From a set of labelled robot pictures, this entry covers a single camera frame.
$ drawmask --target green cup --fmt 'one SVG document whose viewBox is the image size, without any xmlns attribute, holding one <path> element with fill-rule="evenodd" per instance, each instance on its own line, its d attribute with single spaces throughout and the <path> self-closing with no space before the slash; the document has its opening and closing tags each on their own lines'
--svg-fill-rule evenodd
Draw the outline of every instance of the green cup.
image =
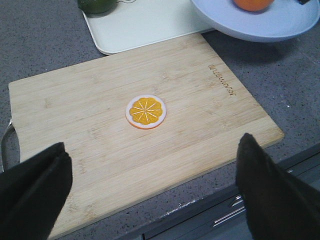
<svg viewBox="0 0 320 240">
<path fill-rule="evenodd" d="M 78 7 L 86 14 L 102 14 L 117 4 L 117 0 L 77 0 Z"/>
</svg>

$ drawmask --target bamboo cutting board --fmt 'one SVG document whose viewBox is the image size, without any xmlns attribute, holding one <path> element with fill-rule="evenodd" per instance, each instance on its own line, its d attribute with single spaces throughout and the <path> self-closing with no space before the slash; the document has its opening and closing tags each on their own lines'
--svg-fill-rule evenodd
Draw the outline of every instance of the bamboo cutting board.
<svg viewBox="0 0 320 240">
<path fill-rule="evenodd" d="M 64 142 L 73 186 L 52 239 L 232 162 L 245 132 L 283 137 L 200 34 L 80 63 L 9 84 L 21 161 Z M 166 104 L 164 122 L 130 125 L 128 102 Z"/>
</svg>

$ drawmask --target orange slice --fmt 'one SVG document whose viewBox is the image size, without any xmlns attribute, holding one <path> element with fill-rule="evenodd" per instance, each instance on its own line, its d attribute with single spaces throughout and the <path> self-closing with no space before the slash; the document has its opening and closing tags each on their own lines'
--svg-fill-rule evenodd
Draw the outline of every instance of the orange slice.
<svg viewBox="0 0 320 240">
<path fill-rule="evenodd" d="M 138 129 L 153 129 L 163 122 L 167 114 L 165 103 L 154 95 L 140 95 L 126 107 L 125 116 Z"/>
</svg>

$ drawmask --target gray countertop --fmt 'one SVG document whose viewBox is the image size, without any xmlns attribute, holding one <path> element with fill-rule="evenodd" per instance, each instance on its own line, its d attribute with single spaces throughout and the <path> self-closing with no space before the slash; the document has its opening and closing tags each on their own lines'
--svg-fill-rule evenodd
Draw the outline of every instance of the gray countertop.
<svg viewBox="0 0 320 240">
<path fill-rule="evenodd" d="M 76 0 L 1 0 L 0 135 L 11 117 L 8 84 L 15 80 L 101 58 Z M 212 48 L 283 130 L 266 149 L 275 162 L 320 142 L 320 23 L 277 43 L 203 34 Z M 17 140 L 7 144 L 12 162 Z M 61 240 L 111 240 L 138 231 L 235 183 L 231 163 L 163 194 L 84 227 Z"/>
</svg>

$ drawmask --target wooden cutting board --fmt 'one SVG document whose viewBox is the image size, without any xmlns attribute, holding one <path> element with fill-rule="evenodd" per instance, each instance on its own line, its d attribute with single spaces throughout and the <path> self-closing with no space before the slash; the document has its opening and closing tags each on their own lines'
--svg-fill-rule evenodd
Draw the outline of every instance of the wooden cutting board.
<svg viewBox="0 0 320 240">
<path fill-rule="evenodd" d="M 263 147 L 283 137 L 200 34 L 18 80 L 9 92 L 21 161 L 56 142 L 72 158 L 51 239 L 232 162 L 245 132 Z M 142 94 L 166 104 L 154 129 L 126 120 Z"/>
</svg>

